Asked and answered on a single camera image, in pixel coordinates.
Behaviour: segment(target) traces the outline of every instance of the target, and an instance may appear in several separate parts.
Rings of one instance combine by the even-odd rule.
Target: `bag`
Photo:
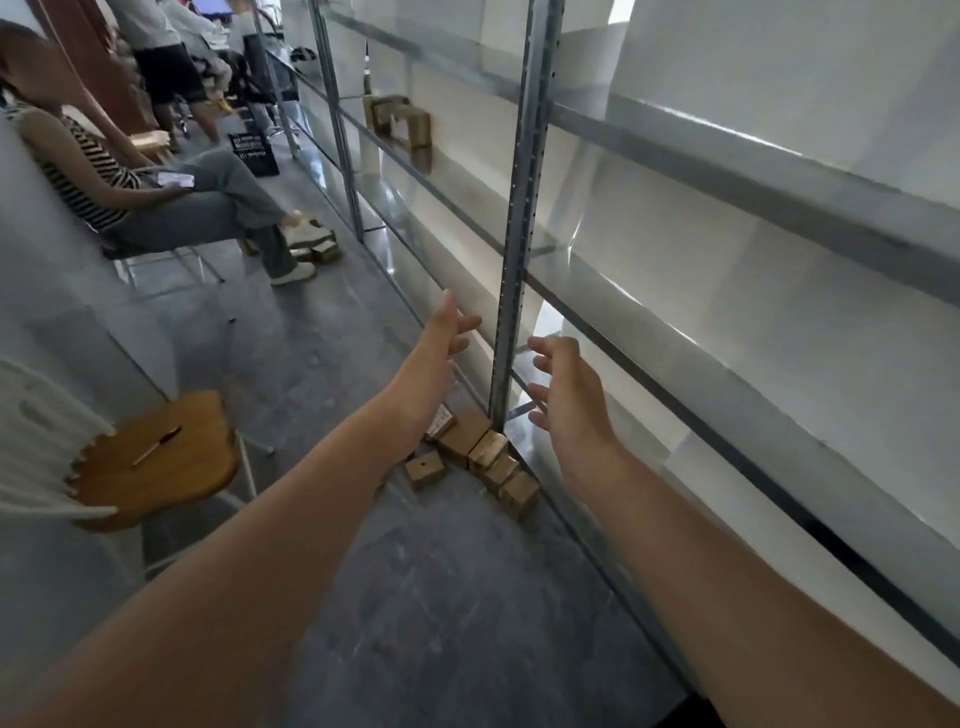
[[[276,177],[280,174],[274,149],[267,143],[263,132],[232,133],[229,137],[233,153],[240,157],[255,177]]]

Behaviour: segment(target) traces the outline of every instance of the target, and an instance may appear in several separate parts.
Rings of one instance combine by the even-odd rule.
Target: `seated woman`
[[[170,171],[194,187],[161,187],[141,156],[80,83],[56,44],[31,30],[0,24],[0,80],[11,95],[6,114],[70,209],[108,241],[131,253],[240,238],[262,253],[273,285],[311,278],[289,246],[320,241],[325,228],[287,213],[230,150],[216,149]],[[73,106],[103,133],[100,140],[63,113]]]

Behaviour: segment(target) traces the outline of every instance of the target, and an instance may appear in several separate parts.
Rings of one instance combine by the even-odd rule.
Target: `gray pants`
[[[156,207],[142,207],[104,232],[124,251],[160,253],[186,245],[247,238],[271,278],[296,265],[278,223],[285,214],[253,173],[229,149],[213,149],[162,167],[196,179],[194,191]]]

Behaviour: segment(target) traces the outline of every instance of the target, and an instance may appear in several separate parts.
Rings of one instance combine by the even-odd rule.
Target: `white sneaker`
[[[283,237],[290,250],[297,248],[312,248],[326,240],[335,240],[336,235],[330,228],[321,225],[316,220],[303,220],[292,228],[283,228]]]
[[[296,283],[298,280],[312,279],[317,275],[317,266],[313,263],[297,263],[286,276],[280,276],[276,279],[270,279],[271,285],[286,285],[287,283]]]

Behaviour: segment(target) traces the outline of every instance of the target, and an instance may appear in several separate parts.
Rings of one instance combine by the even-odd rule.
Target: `person in black shorts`
[[[200,72],[156,0],[108,0],[108,4],[133,50],[160,128],[174,139],[170,105],[180,97],[207,138],[219,144],[216,112],[207,102]]]

